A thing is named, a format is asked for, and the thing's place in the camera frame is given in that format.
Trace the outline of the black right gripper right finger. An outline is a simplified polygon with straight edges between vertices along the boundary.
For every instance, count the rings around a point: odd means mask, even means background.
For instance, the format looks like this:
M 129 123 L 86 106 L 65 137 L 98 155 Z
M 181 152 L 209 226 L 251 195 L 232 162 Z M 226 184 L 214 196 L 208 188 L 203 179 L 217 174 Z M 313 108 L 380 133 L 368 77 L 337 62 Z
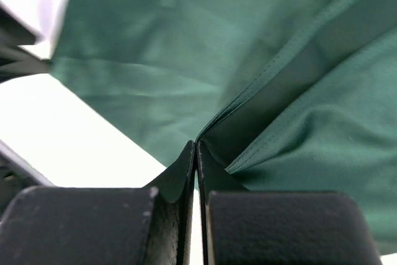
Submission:
M 380 264 L 357 204 L 338 192 L 253 192 L 197 144 L 205 264 Z

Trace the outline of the green cloth napkin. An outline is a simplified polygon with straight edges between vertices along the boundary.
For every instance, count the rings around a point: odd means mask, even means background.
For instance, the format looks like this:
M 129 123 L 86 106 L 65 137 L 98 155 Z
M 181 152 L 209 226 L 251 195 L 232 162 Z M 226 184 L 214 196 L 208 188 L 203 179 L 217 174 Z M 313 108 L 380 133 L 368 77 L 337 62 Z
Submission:
M 396 0 L 69 0 L 52 75 L 164 165 L 350 195 L 396 251 Z

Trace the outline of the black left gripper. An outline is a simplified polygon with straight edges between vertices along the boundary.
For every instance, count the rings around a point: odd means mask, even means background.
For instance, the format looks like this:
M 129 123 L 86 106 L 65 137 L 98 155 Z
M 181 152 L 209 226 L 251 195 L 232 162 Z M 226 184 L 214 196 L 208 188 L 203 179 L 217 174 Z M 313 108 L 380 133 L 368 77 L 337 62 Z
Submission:
M 1 81 L 45 74 L 50 61 L 24 50 L 23 45 L 34 45 L 37 36 L 20 23 L 1 4 Z

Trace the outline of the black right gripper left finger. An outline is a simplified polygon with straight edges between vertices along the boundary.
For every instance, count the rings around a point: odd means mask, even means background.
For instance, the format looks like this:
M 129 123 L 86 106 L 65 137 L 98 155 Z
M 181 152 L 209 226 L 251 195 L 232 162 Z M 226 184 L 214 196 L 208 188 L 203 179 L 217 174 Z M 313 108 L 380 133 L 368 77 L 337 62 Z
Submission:
M 1 215 L 2 264 L 187 264 L 195 144 L 141 188 L 31 186 Z

